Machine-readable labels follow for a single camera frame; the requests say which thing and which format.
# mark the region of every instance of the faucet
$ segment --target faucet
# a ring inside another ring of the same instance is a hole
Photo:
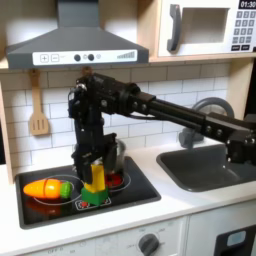
[[[216,98],[216,97],[203,99],[203,100],[197,102],[192,107],[192,109],[200,111],[202,108],[204,108],[206,106],[210,106],[210,105],[220,106],[226,111],[227,116],[232,117],[232,118],[235,117],[235,113],[234,113],[234,110],[231,107],[231,105],[227,101],[225,101],[221,98]],[[203,140],[204,140],[203,135],[198,134],[194,130],[189,129],[189,128],[184,128],[182,130],[182,132],[179,134],[179,142],[183,148],[192,149],[194,142],[200,142]]]

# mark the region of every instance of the microwave door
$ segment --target microwave door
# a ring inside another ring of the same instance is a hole
[[[163,0],[159,57],[231,52],[237,7],[222,2]]]

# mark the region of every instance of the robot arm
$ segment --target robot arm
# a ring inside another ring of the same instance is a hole
[[[104,169],[113,169],[116,156],[115,134],[103,135],[101,113],[119,114],[129,118],[170,121],[194,129],[208,138],[223,142],[230,162],[249,161],[256,165],[256,123],[187,109],[141,92],[136,84],[125,84],[99,74],[77,80],[71,92],[69,115],[75,119],[77,149],[75,166],[84,181],[91,182],[90,168],[94,160],[103,157]],[[143,116],[133,116],[137,112]]]

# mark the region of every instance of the toy carrot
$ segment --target toy carrot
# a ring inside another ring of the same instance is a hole
[[[55,179],[37,180],[27,184],[23,192],[40,199],[69,198],[71,194],[70,182],[61,182]]]

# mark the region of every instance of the wooden spatula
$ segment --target wooden spatula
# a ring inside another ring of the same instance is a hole
[[[29,71],[31,84],[32,84],[32,98],[34,105],[34,113],[29,120],[29,129],[32,135],[42,135],[49,132],[49,123],[45,115],[42,112],[41,106],[41,94],[39,88],[39,76],[38,70]]]

